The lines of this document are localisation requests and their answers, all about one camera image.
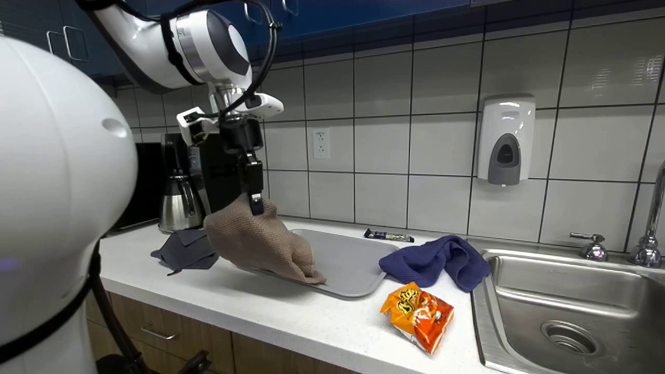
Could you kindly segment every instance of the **white countertop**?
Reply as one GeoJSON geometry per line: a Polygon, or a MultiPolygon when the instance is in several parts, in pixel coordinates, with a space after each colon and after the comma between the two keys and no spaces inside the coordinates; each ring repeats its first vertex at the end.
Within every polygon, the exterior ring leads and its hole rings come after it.
{"type": "MultiPolygon", "coordinates": [[[[295,222],[289,229],[362,236],[363,229],[295,222]]],[[[169,235],[156,225],[101,241],[101,281],[107,290],[238,332],[354,371],[491,371],[478,360],[469,296],[443,272],[426,290],[454,308],[432,355],[402,339],[381,306],[400,287],[386,279],[363,300],[337,300],[267,275],[252,275],[218,260],[210,270],[170,270],[149,252],[169,235]]]]}

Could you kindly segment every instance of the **orange snack bag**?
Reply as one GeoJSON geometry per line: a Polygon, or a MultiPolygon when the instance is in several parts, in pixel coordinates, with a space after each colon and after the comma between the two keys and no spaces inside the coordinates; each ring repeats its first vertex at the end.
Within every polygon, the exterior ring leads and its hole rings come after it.
{"type": "Polygon", "coordinates": [[[381,312],[389,314],[391,325],[426,353],[439,346],[452,318],[452,306],[422,290],[416,282],[393,290],[381,312]]]}

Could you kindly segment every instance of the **sink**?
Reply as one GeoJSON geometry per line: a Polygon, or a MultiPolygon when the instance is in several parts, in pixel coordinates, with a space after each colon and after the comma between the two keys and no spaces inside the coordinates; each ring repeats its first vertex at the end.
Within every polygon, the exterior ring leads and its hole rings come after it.
{"type": "Polygon", "coordinates": [[[472,292],[484,365],[498,371],[665,371],[665,270],[569,252],[487,249],[472,292]]]}

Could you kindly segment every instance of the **dark blue towel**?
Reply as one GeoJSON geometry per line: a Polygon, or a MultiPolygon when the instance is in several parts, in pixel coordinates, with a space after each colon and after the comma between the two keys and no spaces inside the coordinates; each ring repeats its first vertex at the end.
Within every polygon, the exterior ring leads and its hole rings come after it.
{"type": "Polygon", "coordinates": [[[400,282],[418,282],[429,287],[437,282],[441,270],[446,270],[452,282],[469,292],[487,275],[491,266],[464,238],[449,235],[424,246],[405,247],[385,256],[381,267],[400,282]]]}

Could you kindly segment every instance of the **white tile wall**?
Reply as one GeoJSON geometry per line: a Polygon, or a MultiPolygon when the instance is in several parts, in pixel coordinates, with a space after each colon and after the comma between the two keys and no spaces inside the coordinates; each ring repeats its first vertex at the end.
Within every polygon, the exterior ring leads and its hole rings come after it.
{"type": "Polygon", "coordinates": [[[414,51],[414,113],[475,110],[481,43],[414,51]]]}
{"type": "Polygon", "coordinates": [[[312,219],[354,221],[354,174],[310,173],[312,219]]]}
{"type": "Polygon", "coordinates": [[[409,229],[465,235],[469,178],[412,177],[409,229]]]}
{"type": "Polygon", "coordinates": [[[356,60],[356,117],[409,115],[412,54],[356,60]]]}
{"type": "Polygon", "coordinates": [[[554,109],[567,33],[493,40],[484,45],[481,97],[530,93],[554,109]]]}
{"type": "Polygon", "coordinates": [[[267,173],[270,199],[278,213],[310,216],[310,181],[308,173],[267,173]]]}
{"type": "Polygon", "coordinates": [[[562,106],[650,104],[665,54],[665,18],[573,30],[562,106]]]}
{"type": "Polygon", "coordinates": [[[346,171],[354,173],[354,120],[310,120],[310,171],[346,171]],[[314,137],[325,131],[331,140],[331,153],[317,156],[314,149],[314,137]]]}
{"type": "Polygon", "coordinates": [[[265,125],[267,168],[308,171],[303,122],[270,122],[265,125]]]}
{"type": "Polygon", "coordinates": [[[469,235],[538,241],[544,181],[513,187],[473,183],[469,235]]]}
{"type": "Polygon", "coordinates": [[[306,66],[308,118],[354,117],[354,60],[306,66]]]}
{"type": "Polygon", "coordinates": [[[407,173],[409,117],[356,118],[356,171],[407,173]]]}
{"type": "Polygon", "coordinates": [[[414,174],[472,174],[475,115],[414,117],[414,174]]]}
{"type": "MultiPolygon", "coordinates": [[[[641,157],[644,183],[665,159],[665,8],[644,14],[575,20],[569,45],[556,23],[278,64],[261,87],[286,106],[263,127],[270,199],[286,216],[542,244],[602,233],[624,249],[644,230],[641,157]],[[532,178],[501,189],[469,174],[475,104],[505,93],[538,110],[532,178]]],[[[161,142],[172,113],[207,97],[118,87],[116,104],[136,142],[161,142]]]]}
{"type": "Polygon", "coordinates": [[[637,181],[650,106],[560,110],[553,178],[637,181]]]}
{"type": "Polygon", "coordinates": [[[635,183],[550,181],[542,244],[578,244],[569,233],[604,235],[609,249],[624,249],[635,183]]]}
{"type": "Polygon", "coordinates": [[[405,227],[407,177],[356,174],[356,222],[405,227]]]}

